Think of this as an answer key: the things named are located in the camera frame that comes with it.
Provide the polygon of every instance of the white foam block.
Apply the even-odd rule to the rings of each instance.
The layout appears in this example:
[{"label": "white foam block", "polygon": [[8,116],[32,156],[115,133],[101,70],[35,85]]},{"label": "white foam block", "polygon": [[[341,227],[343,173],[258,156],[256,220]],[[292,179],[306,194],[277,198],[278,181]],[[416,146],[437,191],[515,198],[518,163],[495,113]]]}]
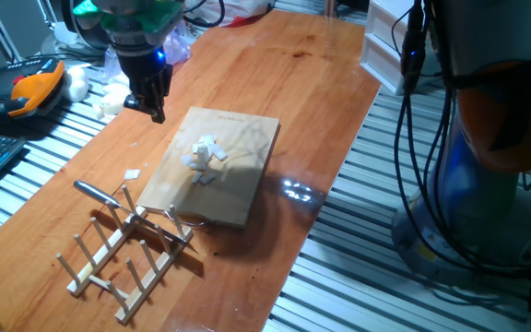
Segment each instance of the white foam block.
[{"label": "white foam block", "polygon": [[223,161],[229,157],[227,152],[225,152],[225,150],[223,150],[218,144],[213,144],[210,149],[212,150],[212,154],[220,161]]},{"label": "white foam block", "polygon": [[201,164],[201,163],[197,163],[197,162],[192,162],[190,164],[190,170],[192,171],[205,171],[207,169],[207,165],[206,164]]},{"label": "white foam block", "polygon": [[126,170],[126,173],[124,174],[125,180],[136,180],[138,179],[138,176],[140,175],[140,170]]},{"label": "white foam block", "polygon": [[206,145],[213,145],[215,143],[215,140],[214,140],[214,135],[212,134],[209,134],[209,135],[203,135],[202,137],[200,137],[200,143],[204,143]]},{"label": "white foam block", "polygon": [[202,175],[202,177],[200,178],[200,183],[202,185],[210,184],[212,180],[216,179],[216,177],[217,176],[213,172],[210,174]]},{"label": "white foam block", "polygon": [[200,145],[198,151],[196,152],[198,163],[206,164],[210,161],[212,154],[208,151],[208,147],[205,145]]},{"label": "white foam block", "polygon": [[190,155],[181,156],[180,159],[182,160],[183,166],[190,166],[194,162],[194,158]]},{"label": "white foam block", "polygon": [[196,173],[192,177],[192,184],[197,184],[201,177],[202,177],[202,173],[196,171]]}]

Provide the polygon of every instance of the cutting board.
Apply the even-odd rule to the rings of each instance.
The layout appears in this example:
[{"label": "cutting board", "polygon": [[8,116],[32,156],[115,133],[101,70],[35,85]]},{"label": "cutting board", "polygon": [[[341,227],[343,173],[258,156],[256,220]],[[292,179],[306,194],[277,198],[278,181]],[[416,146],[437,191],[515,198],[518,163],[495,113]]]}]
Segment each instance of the cutting board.
[{"label": "cutting board", "polygon": [[[173,204],[178,215],[244,228],[278,124],[270,117],[192,107],[137,204],[155,213]],[[192,184],[195,172],[180,157],[193,155],[192,144],[209,134],[229,157],[225,161],[212,157],[204,171],[216,175],[210,184]]]}]

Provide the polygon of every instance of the orange device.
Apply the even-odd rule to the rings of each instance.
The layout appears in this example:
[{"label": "orange device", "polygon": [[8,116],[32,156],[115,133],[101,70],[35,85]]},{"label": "orange device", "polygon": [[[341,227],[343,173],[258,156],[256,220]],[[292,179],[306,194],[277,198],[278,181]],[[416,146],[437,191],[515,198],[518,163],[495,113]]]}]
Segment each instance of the orange device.
[{"label": "orange device", "polygon": [[0,68],[0,123],[48,113],[63,97],[65,64],[42,57]]}]

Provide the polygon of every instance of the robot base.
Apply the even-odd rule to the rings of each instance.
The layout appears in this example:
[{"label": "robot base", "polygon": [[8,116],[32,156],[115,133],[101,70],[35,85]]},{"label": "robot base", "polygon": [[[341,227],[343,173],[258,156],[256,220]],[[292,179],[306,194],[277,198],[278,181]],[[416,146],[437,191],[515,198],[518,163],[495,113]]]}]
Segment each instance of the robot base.
[{"label": "robot base", "polygon": [[[455,262],[468,265],[436,229],[419,192],[409,201],[409,206],[421,234],[433,249]],[[490,241],[469,245],[469,249],[503,265],[514,266],[520,262],[526,249],[531,246],[531,192],[517,190],[507,218],[503,222],[484,223],[484,228],[485,232],[491,234]],[[396,251],[407,266],[428,279],[464,286],[477,277],[467,269],[445,262],[427,248],[419,239],[404,207],[400,207],[395,214],[392,237]]]}]

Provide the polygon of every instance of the wooden tabletop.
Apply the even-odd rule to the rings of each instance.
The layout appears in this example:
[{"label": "wooden tabletop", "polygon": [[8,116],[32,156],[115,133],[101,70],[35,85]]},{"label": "wooden tabletop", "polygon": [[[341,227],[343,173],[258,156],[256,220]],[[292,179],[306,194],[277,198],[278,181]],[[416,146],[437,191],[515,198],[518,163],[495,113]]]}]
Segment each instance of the wooden tabletop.
[{"label": "wooden tabletop", "polygon": [[[363,36],[363,27],[337,19],[276,10],[205,33],[172,79],[164,124],[122,112],[0,228],[0,329],[261,330],[379,88],[359,65]],[[102,245],[90,216],[101,219],[106,234],[113,231],[108,211],[73,182],[116,193],[124,171],[140,169],[141,177],[128,182],[137,199],[191,106],[279,118],[277,141],[246,230],[196,231],[195,251],[185,249],[122,327],[112,295],[89,285],[74,298],[65,289],[71,278],[54,257],[62,253],[75,270],[85,265],[73,234],[91,251]],[[286,196],[285,179],[310,186],[316,203]],[[161,216],[152,220],[172,228]],[[136,285],[127,257],[139,274],[150,268],[133,240],[99,277],[130,292]]]}]

